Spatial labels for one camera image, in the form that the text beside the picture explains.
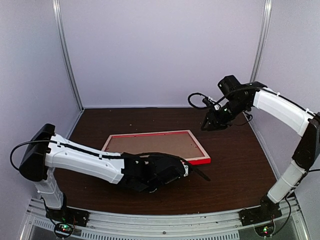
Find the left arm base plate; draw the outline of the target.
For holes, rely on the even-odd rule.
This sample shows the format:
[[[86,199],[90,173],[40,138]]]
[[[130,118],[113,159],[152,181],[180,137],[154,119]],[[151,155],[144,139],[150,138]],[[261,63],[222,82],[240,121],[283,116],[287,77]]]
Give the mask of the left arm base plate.
[[[79,227],[86,227],[90,213],[75,208],[50,209],[46,210],[46,217],[61,223],[67,223]]]

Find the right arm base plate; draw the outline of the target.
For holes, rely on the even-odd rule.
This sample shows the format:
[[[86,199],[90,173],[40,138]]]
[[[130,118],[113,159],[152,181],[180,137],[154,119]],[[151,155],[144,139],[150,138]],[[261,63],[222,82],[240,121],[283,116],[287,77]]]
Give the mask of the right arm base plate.
[[[267,221],[271,221],[274,218],[282,216],[280,210],[274,210],[269,213],[263,213],[261,207],[255,207],[250,209],[242,209],[238,212],[242,226],[255,225]]]

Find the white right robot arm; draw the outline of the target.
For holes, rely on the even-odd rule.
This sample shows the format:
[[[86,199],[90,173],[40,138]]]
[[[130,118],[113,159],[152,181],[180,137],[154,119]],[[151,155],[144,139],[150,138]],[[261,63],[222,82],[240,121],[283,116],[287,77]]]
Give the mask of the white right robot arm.
[[[291,193],[309,173],[320,154],[320,115],[302,107],[267,85],[253,81],[240,83],[234,75],[225,76],[218,84],[222,97],[214,100],[203,96],[208,110],[202,124],[204,131],[224,130],[244,112],[255,110],[257,124],[270,129],[262,132],[267,142],[283,150],[287,157],[281,176],[261,198],[256,210],[259,220],[268,220],[279,202]]]

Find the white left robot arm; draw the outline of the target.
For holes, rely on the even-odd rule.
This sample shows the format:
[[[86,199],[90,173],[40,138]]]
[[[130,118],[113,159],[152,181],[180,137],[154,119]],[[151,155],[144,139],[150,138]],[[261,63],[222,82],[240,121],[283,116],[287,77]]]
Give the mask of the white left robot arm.
[[[136,192],[154,192],[171,182],[196,173],[210,178],[186,159],[161,152],[105,152],[72,142],[46,123],[31,140],[16,145],[10,152],[25,147],[19,166],[12,167],[34,183],[47,208],[61,222],[72,218],[66,207],[66,196],[54,178],[53,169],[65,169],[102,179],[110,184]]]

